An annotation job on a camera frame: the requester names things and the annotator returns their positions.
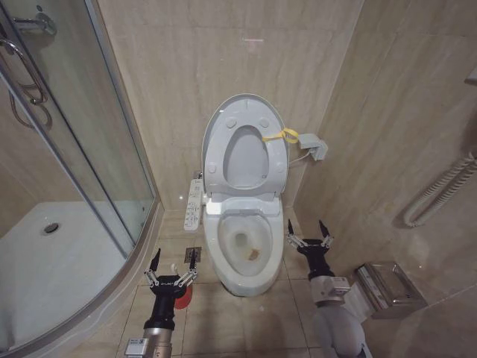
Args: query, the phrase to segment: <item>glass shower door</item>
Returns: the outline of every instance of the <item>glass shower door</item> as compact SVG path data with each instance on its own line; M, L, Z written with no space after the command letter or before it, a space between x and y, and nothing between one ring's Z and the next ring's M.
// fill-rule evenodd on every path
M3 357L101 293L155 194L86 5L0 0L0 25Z
M45 81L51 100L63 114L136 242L154 194L85 3L54 0L2 0L1 3ZM27 23L28 19L42 22L35 27L35 23ZM97 202L98 206L108 205Z

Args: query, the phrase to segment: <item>white toilet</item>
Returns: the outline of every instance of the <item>white toilet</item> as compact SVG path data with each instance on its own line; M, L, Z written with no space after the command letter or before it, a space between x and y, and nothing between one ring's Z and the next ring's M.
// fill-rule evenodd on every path
M206 246L215 272L234 295L265 292L282 262L279 196L286 184L288 143L262 141L282 129L266 100L242 94L215 111L203 138Z

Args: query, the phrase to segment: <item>white hose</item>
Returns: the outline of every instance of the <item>white hose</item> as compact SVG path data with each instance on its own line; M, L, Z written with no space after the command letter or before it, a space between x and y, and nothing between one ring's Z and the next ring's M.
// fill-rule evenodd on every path
M464 157L450 170L445 172L434 184L432 184L416 201L405 211L403 218L409 227L421 226L431 216L433 216L469 179L477 172L477 159L472 153L468 157ZM429 205L415 219L411 217L430 197L438 190L445 187L449 182L453 182L439 194L434 202Z
M293 163L296 163L298 160L305 159L305 158L308 157L310 154L311 154L311 152L308 151L308 153L306 153L306 154L303 155L302 157L299 157L299 158L297 158L297 159L293 159L291 162L288 163L288 165L293 164Z

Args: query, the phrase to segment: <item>toilet lid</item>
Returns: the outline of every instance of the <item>toilet lid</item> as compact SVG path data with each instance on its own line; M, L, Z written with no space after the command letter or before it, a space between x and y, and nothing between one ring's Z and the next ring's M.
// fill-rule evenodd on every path
M262 141L284 128L278 112L257 95L226 100L207 125L202 144L204 190L230 196L278 196L288 173L288 143Z

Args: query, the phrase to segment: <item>yellow tape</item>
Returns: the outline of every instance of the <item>yellow tape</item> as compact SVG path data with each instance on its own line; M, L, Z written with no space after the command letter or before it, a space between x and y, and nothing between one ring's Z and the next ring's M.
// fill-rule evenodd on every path
M290 128L283 128L279 133L275 134L274 136L262 137L262 140L264 142L267 142L268 140L279 139L279 138L283 138L284 140L286 140L288 143L291 143L291 144L298 143L298 132Z

